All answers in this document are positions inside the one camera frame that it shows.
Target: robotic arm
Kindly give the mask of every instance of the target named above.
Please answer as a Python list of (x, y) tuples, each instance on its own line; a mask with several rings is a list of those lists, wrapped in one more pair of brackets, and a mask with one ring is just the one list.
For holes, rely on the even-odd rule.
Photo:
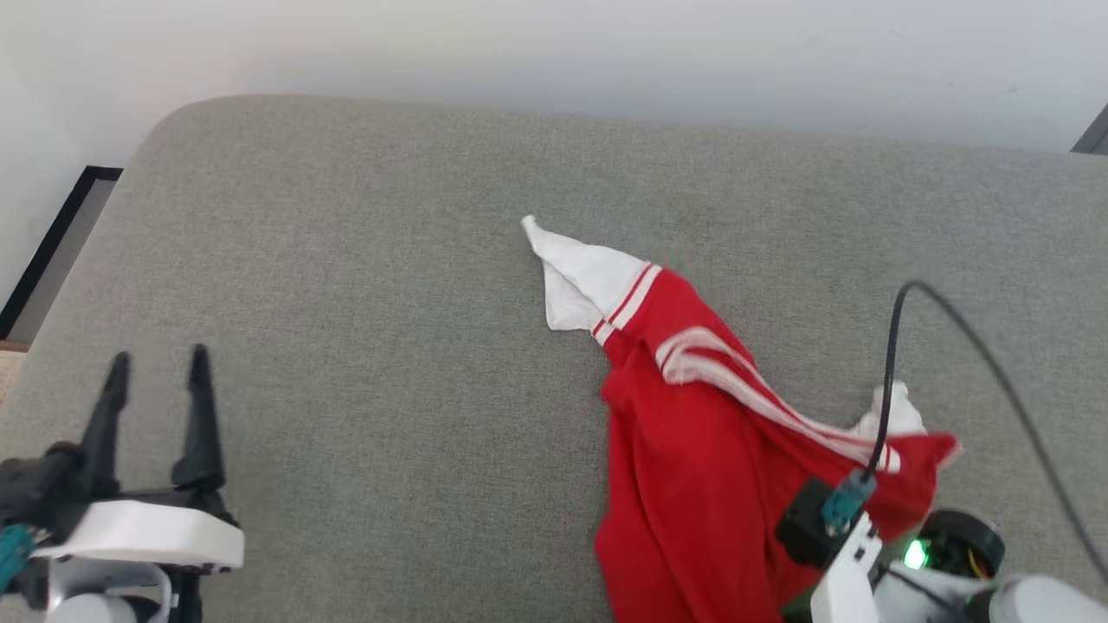
[(4, 593), (45, 611), (47, 623), (199, 623), (199, 579), (243, 565), (245, 537), (219, 496), (226, 476), (207, 350), (193, 351), (192, 410), (171, 488), (121, 492), (115, 478), (129, 377), (121, 353), (80, 445), (0, 462), (0, 554), (12, 554), (0, 571), (27, 563)]
[(1004, 544), (965, 513), (932, 513), (903, 562), (879, 564), (882, 541), (864, 511), (845, 535), (830, 534), (821, 511), (834, 493), (809, 481), (777, 527), (796, 562), (825, 569), (812, 623), (1108, 623), (1104, 605), (1054, 578), (993, 579)]

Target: gray fabric surface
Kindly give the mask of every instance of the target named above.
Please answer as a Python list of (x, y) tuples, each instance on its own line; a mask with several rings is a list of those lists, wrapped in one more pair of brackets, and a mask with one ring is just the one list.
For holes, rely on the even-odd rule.
[[(208, 344), (247, 565), (212, 621), (609, 616), (607, 369), (543, 318), (519, 226), (683, 267), (765, 376), (844, 425), (880, 381), (897, 286), (979, 327), (1108, 545), (1108, 161), (294, 96), (151, 134), (51, 309), (0, 457), (75, 438), (135, 357), (127, 487), (166, 482), (189, 345)], [(1012, 412), (930, 303), (900, 377), (965, 455), (940, 502), (995, 520), (1007, 570), (1104, 598)], [(0, 619), (19, 621), (7, 600)]]

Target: red track jacket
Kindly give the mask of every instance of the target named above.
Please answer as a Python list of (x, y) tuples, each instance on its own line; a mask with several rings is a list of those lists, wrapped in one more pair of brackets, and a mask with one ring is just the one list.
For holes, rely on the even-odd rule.
[[(543, 261), (552, 329), (589, 330), (612, 372), (609, 503), (596, 537), (619, 621), (779, 622), (818, 580), (773, 530), (809, 477), (835, 484), (873, 449), (875, 406), (851, 430), (797, 413), (676, 273), (523, 219)], [(960, 446), (894, 389), (866, 510), (885, 540), (917, 524)]]

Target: black wire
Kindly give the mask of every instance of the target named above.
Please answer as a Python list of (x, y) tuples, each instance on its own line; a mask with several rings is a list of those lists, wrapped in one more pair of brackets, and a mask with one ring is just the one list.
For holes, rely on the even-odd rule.
[(1061, 483), (1061, 478), (1058, 476), (1058, 471), (1054, 467), (1054, 461), (1050, 460), (1050, 456), (1047, 455), (1046, 446), (1043, 443), (1043, 436), (1039, 435), (1038, 429), (1035, 427), (1035, 422), (1032, 421), (1032, 417), (1027, 412), (1027, 408), (1024, 407), (1019, 396), (1016, 394), (1015, 388), (1012, 386), (1008, 375), (1001, 369), (1001, 365), (996, 362), (993, 354), (985, 347), (985, 343), (982, 341), (977, 333), (973, 330), (970, 323), (962, 317), (962, 314), (960, 314), (953, 305), (943, 298), (942, 295), (935, 292), (934, 288), (923, 282), (909, 282), (901, 286), (900, 292), (896, 293), (896, 303), (893, 305), (893, 318), (889, 326), (889, 348), (885, 351), (884, 396), (881, 397), (881, 419), (878, 427), (878, 439), (873, 446), (873, 455), (870, 457), (870, 462), (865, 466), (865, 471), (862, 474), (863, 482), (869, 481), (870, 478), (873, 477), (874, 471), (876, 471), (878, 462), (880, 461), (881, 453), (884, 450), (885, 437), (889, 433), (889, 408), (892, 402), (893, 394), (893, 368), (895, 367), (896, 360), (896, 336), (900, 333), (900, 317), (901, 310), (904, 307), (904, 298), (912, 289), (917, 289), (923, 294), (926, 294), (932, 300), (937, 303), (943, 312), (945, 312), (946, 315), (954, 320), (954, 324), (962, 329), (967, 338), (970, 338), (970, 343), (974, 345), (974, 348), (977, 349), (977, 353), (985, 360), (985, 364), (988, 365), (988, 369), (992, 370), (993, 376), (996, 377), (997, 385), (1001, 386), (1004, 395), (1008, 398), (1008, 402), (1012, 405), (1012, 409), (1019, 418), (1019, 423), (1023, 425), (1024, 432), (1027, 433), (1027, 438), (1032, 442), (1032, 449), (1035, 450), (1035, 456), (1038, 458), (1039, 464), (1043, 466), (1043, 471), (1046, 472), (1047, 480), (1050, 482), (1050, 487), (1054, 489), (1054, 493), (1058, 498), (1058, 503), (1061, 505), (1061, 510), (1065, 512), (1066, 519), (1069, 520), (1069, 523), (1074, 529), (1074, 533), (1077, 534), (1078, 540), (1080, 540), (1081, 545), (1085, 548), (1085, 553), (1088, 554), (1089, 561), (1092, 562), (1092, 566), (1096, 568), (1097, 573), (1100, 574), (1101, 581), (1108, 584), (1108, 564), (1105, 563), (1104, 556), (1100, 554), (1100, 551), (1089, 537), (1088, 530), (1085, 528), (1085, 522), (1081, 521), (1080, 515), (1077, 513), (1077, 509), (1074, 507), (1073, 500), (1069, 498), (1069, 493), (1066, 492), (1066, 488)]
[(904, 584), (906, 584), (909, 588), (911, 588), (911, 589), (913, 589), (913, 590), (922, 593), (929, 600), (931, 600), (932, 602), (934, 602), (935, 605), (937, 605), (937, 606), (942, 607), (943, 610), (945, 610), (947, 614), (951, 614), (952, 616), (954, 616), (955, 620), (961, 621), (963, 623), (974, 623), (974, 620), (971, 619), (968, 614), (966, 614), (965, 612), (963, 612), (962, 610), (960, 610), (956, 605), (947, 602), (943, 598), (941, 598), (937, 594), (935, 594), (934, 591), (932, 591), (931, 589), (924, 586), (923, 584), (920, 584), (915, 580), (912, 580), (907, 575), (904, 575), (903, 573), (900, 573), (897, 571), (893, 571), (888, 565), (882, 565), (881, 566), (881, 571), (883, 571), (888, 575), (892, 575), (893, 578), (900, 580), (901, 582), (903, 582)]

